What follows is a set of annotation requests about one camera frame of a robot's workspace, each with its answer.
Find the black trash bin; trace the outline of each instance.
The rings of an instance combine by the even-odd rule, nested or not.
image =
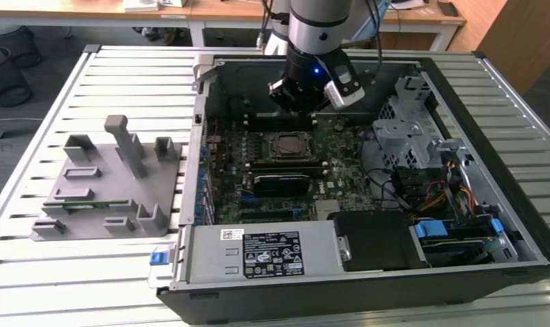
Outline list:
[[[27,26],[0,25],[0,47],[10,49],[18,67],[38,65],[43,56],[34,41],[34,32]]]
[[[11,51],[0,47],[0,107],[14,107],[34,95],[22,71],[11,61]]]

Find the blue connector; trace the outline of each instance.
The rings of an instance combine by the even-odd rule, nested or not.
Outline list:
[[[415,231],[417,232],[419,238],[449,235],[441,220],[423,220],[415,225]]]
[[[492,225],[493,225],[495,232],[497,234],[501,234],[504,232],[504,225],[501,225],[501,220],[497,218],[493,218]]]
[[[292,210],[293,211],[293,219],[297,219],[301,215],[301,213],[304,212],[303,208],[296,208]]]
[[[169,253],[168,252],[152,252],[149,255],[149,265],[163,266],[169,263]]]

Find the workbench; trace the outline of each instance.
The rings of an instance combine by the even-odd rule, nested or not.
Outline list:
[[[30,233],[66,160],[71,134],[113,143],[108,115],[129,117],[143,142],[172,136],[188,147],[199,54],[257,54],[249,48],[103,46],[86,52],[0,196],[0,325],[185,326],[149,288],[149,254],[177,240],[188,157],[181,158],[169,234],[160,238],[34,242]],[[376,56],[369,50],[349,54]],[[387,51],[431,56],[505,164],[550,225],[550,131],[487,59],[471,53]],[[459,132],[439,110],[453,136]],[[509,287],[464,305],[295,318],[253,326],[550,326],[550,278]]]
[[[189,0],[185,7],[157,12],[124,13],[123,0],[3,0],[0,25],[181,27],[191,30],[192,44],[204,46],[205,28],[260,29],[264,8],[259,0]],[[381,31],[436,34],[431,50],[445,51],[463,17],[448,17],[436,1],[415,10],[388,12]]]

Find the power supply label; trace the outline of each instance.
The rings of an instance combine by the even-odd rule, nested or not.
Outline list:
[[[248,279],[305,275],[300,232],[245,234],[243,252]]]

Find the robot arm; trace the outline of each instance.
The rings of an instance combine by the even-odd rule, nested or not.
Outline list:
[[[375,17],[380,21],[389,0],[376,1],[383,8]],[[345,108],[364,97],[364,88],[373,83],[372,72],[359,74],[341,50],[351,7],[352,0],[291,1],[285,72],[269,85],[271,98],[288,111],[309,113],[329,104]],[[372,35],[376,32],[372,24]]]

